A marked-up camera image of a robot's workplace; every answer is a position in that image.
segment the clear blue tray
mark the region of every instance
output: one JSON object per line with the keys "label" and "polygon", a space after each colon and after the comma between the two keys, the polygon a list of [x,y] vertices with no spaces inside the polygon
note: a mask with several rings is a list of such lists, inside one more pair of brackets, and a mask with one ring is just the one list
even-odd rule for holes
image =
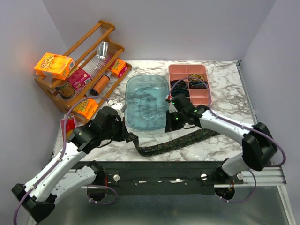
{"label": "clear blue tray", "polygon": [[138,130],[154,130],[165,127],[165,112],[169,94],[168,81],[159,75],[138,75],[126,84],[126,124]]}

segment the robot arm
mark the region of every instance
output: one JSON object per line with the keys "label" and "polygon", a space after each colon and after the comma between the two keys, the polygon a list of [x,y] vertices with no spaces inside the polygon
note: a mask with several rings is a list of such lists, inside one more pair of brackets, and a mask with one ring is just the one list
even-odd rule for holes
{"label": "robot arm", "polygon": [[[61,159],[62,151],[30,181],[16,184],[12,188],[19,201],[28,195],[22,205],[35,221],[45,219],[54,210],[55,204],[73,190],[91,184],[95,180],[104,181],[104,169],[96,162],[87,164],[71,175],[67,172],[103,140],[111,139],[118,142],[125,140],[128,132],[124,133],[125,123],[121,119],[124,110],[123,104],[100,109],[95,119],[75,128]],[[44,178],[33,189],[34,184],[42,176]]]}
{"label": "robot arm", "polygon": [[170,100],[165,132],[181,129],[188,123],[214,130],[239,143],[242,153],[226,159],[216,171],[216,175],[224,180],[249,169],[261,171],[277,152],[277,147],[265,137],[245,128],[250,127],[272,137],[267,126],[260,122],[256,125],[246,124],[222,116],[230,123],[218,119],[219,115],[216,115],[207,106],[194,107],[184,94],[179,94]]}
{"label": "robot arm", "polygon": [[[104,181],[105,170],[97,162],[92,162],[71,175],[67,175],[67,172],[99,146],[102,140],[128,141],[129,133],[126,130],[124,119],[121,119],[123,111],[122,104],[100,109],[95,119],[74,130],[61,159],[57,155],[33,179],[26,184],[16,184],[13,187],[12,192],[19,201],[25,195],[28,195],[22,205],[37,222],[45,219],[54,210],[55,204],[73,190],[93,182],[101,184]],[[268,128],[264,124],[243,124],[227,118],[228,121],[241,124],[241,126],[233,125],[230,122],[218,119],[218,115],[215,116],[206,106],[194,107],[183,94],[179,94],[170,100],[166,117],[165,132],[179,130],[188,123],[224,134],[242,146],[243,153],[226,159],[212,172],[211,176],[213,178],[211,180],[223,182],[250,168],[260,171],[277,151],[276,146],[269,140],[243,128],[243,126],[252,127],[271,137]],[[57,166],[48,173],[49,168],[57,162]],[[45,177],[32,189],[33,185],[42,176]]]}

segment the wooden shelf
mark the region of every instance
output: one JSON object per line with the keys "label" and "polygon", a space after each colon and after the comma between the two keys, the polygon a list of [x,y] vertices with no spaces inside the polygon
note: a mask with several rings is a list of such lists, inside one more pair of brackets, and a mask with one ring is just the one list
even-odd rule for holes
{"label": "wooden shelf", "polygon": [[[39,76],[35,78],[35,81],[43,89],[48,97],[55,103],[55,105],[63,112],[67,113],[68,110],[79,100],[83,99],[84,96],[94,87],[94,85],[99,81],[103,73],[108,69],[108,67],[120,56],[124,51],[124,47],[113,42],[109,39],[109,34],[115,30],[115,26],[112,23],[100,20],[91,30],[89,30],[79,41],[77,41],[69,50],[67,50],[63,55],[71,57],[75,61],[75,66],[80,65],[90,76],[91,81],[75,92],[71,99],[63,99],[58,91],[55,89],[63,85],[66,81]],[[95,70],[98,59],[96,58],[96,52],[98,45],[106,41],[109,43],[107,58],[101,61],[97,70]],[[132,66],[127,64],[128,69],[119,78],[115,84],[111,87],[105,97],[108,97],[121,80],[127,75],[128,71],[131,70]],[[75,114],[76,119],[80,122],[87,122],[85,118],[79,117]]]}

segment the metal cup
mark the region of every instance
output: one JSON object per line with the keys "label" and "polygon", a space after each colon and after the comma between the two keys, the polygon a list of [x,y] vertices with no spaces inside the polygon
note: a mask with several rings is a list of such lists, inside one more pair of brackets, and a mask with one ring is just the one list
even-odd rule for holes
{"label": "metal cup", "polygon": [[106,59],[107,50],[108,50],[108,42],[106,42],[106,41],[101,42],[99,44],[99,47],[98,47],[97,53],[96,53],[96,58],[99,59],[99,60],[98,60],[98,63],[96,65],[95,69],[98,68],[99,62],[101,60],[105,60]]}

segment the orange box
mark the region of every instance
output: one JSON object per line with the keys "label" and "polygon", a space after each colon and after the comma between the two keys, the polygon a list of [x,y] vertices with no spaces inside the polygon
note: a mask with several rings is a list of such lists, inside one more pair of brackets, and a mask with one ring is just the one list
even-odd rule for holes
{"label": "orange box", "polygon": [[74,108],[74,111],[84,116],[88,120],[90,120],[91,117],[94,115],[95,111],[97,110],[97,108],[98,108],[98,104],[95,100],[86,99],[80,104],[78,104]]}
{"label": "orange box", "polygon": [[74,64],[70,57],[46,53],[34,69],[37,75],[65,80]]}
{"label": "orange box", "polygon": [[126,62],[117,59],[113,64],[109,66],[109,70],[112,75],[119,77],[119,73],[122,71],[123,67],[126,65]]}

